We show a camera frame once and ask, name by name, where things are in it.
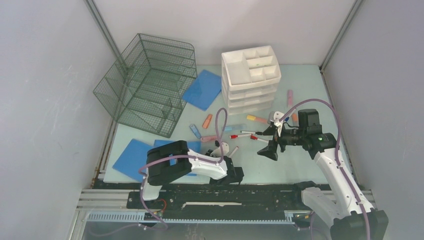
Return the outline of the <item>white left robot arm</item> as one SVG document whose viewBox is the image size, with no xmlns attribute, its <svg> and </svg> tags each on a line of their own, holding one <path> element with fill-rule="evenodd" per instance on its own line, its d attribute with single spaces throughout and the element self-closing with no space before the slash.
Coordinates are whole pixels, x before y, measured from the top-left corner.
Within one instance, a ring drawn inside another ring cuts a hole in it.
<svg viewBox="0 0 424 240">
<path fill-rule="evenodd" d="M 209 177 L 212 185 L 240 184 L 244 172 L 234 166 L 229 145 L 216 140 L 215 146 L 201 154 L 189 148 L 185 140 L 179 140 L 147 151 L 146 165 L 139 169 L 143 177 L 138 201 L 145 208 L 153 208 L 162 186 L 190 173 Z"/>
</svg>

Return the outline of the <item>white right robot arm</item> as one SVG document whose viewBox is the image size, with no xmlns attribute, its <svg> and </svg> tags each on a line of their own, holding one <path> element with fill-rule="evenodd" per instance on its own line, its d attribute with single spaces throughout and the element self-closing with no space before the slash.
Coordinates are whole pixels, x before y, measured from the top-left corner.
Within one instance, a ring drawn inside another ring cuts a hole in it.
<svg viewBox="0 0 424 240">
<path fill-rule="evenodd" d="M 269 114 L 269 126 L 262 134 L 272 136 L 272 140 L 258 155 L 277 161 L 277 148 L 284 152 L 286 146 L 301 146 L 323 172 L 335 198 L 330 200 L 308 183 L 305 189 L 291 194 L 291 204 L 297 209 L 309 207 L 327 224 L 333 240 L 382 240 L 388 216 L 373 207 L 346 170 L 337 140 L 333 134 L 323 132 L 318 111 L 300 110 L 299 125 L 290 129 L 284 127 L 283 116 L 279 111 Z"/>
</svg>

